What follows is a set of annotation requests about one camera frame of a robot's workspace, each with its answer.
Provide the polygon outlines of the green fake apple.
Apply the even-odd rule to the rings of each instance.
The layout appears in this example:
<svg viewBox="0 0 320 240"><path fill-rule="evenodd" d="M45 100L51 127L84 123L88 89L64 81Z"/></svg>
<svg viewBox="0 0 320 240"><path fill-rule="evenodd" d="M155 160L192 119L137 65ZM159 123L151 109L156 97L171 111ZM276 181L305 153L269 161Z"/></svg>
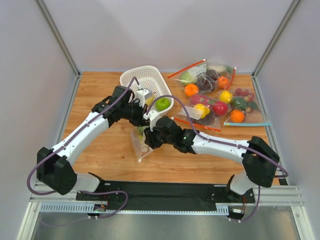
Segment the green fake apple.
<svg viewBox="0 0 320 240"><path fill-rule="evenodd" d="M162 97L155 102L155 107L158 112L168 109L170 105L171 102L167 97Z"/></svg>

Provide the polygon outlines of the yellow fake pear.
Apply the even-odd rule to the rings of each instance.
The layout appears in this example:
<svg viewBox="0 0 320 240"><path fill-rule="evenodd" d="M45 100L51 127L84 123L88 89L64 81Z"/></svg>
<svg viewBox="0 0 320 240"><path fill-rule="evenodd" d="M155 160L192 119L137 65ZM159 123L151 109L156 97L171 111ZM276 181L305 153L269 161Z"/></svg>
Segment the yellow fake pear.
<svg viewBox="0 0 320 240"><path fill-rule="evenodd" d="M154 96L154 95L151 95L149 98L146 98L146 99L145 99L145 104L146 104L147 106L150 106L150 105L152 104L152 102L154 101L154 99L155 99L155 96Z"/></svg>

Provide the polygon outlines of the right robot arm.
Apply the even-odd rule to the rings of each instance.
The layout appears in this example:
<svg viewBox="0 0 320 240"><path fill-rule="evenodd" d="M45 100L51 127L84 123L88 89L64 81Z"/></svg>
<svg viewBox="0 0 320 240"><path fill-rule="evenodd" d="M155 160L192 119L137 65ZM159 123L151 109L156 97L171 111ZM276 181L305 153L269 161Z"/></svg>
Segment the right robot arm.
<svg viewBox="0 0 320 240"><path fill-rule="evenodd" d="M250 140L214 137L192 128L182 129L167 116L143 132L145 143L152 149L168 144L181 153L218 156L242 164L243 171L227 183L227 189L238 195L256 186L271 187L279 167L278 154L258 136Z"/></svg>

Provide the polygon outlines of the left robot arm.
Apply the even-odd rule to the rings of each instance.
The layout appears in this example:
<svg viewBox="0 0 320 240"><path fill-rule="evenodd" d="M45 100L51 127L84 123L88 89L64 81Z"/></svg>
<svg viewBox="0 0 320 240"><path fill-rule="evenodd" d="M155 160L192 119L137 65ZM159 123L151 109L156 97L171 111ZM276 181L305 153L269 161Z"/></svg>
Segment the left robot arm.
<svg viewBox="0 0 320 240"><path fill-rule="evenodd" d="M101 133L121 119L133 126L147 125L144 114L151 91L139 87L136 92L116 86L112 95L95 104L87 118L69 136L37 153L36 178L60 195L71 190L95 192L101 179L91 173L76 173L73 165L87 146Z"/></svg>

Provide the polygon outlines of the clear dotted zip bag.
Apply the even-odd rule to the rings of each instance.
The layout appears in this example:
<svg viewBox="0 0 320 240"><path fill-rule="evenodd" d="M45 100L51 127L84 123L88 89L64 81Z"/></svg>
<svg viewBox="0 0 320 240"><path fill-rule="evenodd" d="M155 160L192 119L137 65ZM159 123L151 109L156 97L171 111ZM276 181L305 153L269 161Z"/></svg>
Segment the clear dotted zip bag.
<svg viewBox="0 0 320 240"><path fill-rule="evenodd" d="M134 127L131 130L130 137L137 161L140 163L142 159L150 155L154 150L145 143L146 136L144 130L146 126Z"/></svg>

